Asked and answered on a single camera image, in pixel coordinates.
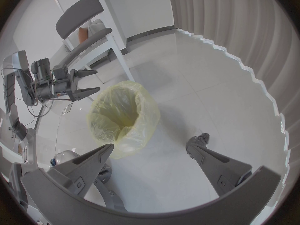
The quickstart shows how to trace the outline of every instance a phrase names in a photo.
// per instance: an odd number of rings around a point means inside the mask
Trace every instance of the beige curtain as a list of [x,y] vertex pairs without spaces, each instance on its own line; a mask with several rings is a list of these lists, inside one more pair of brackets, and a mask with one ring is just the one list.
[[171,0],[175,27],[203,35],[251,67],[289,133],[285,194],[300,170],[300,41],[275,0]]

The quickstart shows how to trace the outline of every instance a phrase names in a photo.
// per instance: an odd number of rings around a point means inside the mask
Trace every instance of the floor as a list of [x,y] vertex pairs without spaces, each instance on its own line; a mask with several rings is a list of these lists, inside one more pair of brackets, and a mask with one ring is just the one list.
[[[131,41],[124,57],[136,82],[158,103],[161,119],[147,146],[135,155],[109,159],[113,169],[106,184],[130,212],[172,212],[218,198],[208,179],[185,151],[188,139],[210,134],[208,148],[285,174],[285,137],[280,118],[261,86],[236,60],[212,45],[178,30],[156,33]],[[95,69],[98,78],[83,78],[80,88],[108,86],[127,80],[117,59]],[[76,149],[83,154],[97,147],[85,115],[91,101],[73,103],[60,117],[67,101],[55,102],[41,119],[37,132],[37,158],[49,164],[56,152]]]

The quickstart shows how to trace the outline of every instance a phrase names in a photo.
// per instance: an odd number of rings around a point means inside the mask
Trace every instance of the white cable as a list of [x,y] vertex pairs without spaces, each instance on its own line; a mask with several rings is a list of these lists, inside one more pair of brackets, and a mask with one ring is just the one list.
[[56,155],[56,144],[57,144],[57,134],[58,134],[58,128],[59,128],[59,124],[60,124],[60,117],[62,116],[62,112],[58,118],[58,126],[57,126],[57,130],[56,130],[56,139],[55,139],[55,155]]

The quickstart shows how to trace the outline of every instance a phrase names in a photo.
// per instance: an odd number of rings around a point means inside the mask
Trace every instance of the chair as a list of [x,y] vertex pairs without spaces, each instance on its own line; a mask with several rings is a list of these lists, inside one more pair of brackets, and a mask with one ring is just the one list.
[[[62,39],[67,40],[72,32],[103,11],[103,7],[99,0],[80,0],[67,9],[59,18],[55,26],[56,31]],[[59,64],[65,64],[67,67],[72,67],[72,69],[81,69],[85,67],[90,70],[91,68],[87,64],[98,55],[112,48],[129,80],[134,82],[133,76],[130,73],[125,59],[111,32],[111,28],[104,28],[99,32],[96,32],[83,43],[75,47]],[[104,37],[106,37],[107,41],[91,47],[94,43]],[[80,54],[86,49],[89,49],[88,53],[81,57]],[[72,65],[78,57],[80,57],[80,60]]]

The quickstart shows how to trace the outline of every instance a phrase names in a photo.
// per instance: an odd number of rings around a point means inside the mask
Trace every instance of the trash bag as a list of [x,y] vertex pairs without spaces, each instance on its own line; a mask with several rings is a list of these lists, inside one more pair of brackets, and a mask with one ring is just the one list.
[[157,103],[140,84],[123,81],[106,88],[92,103],[87,124],[100,145],[113,143],[110,157],[119,159],[145,147],[160,112]]

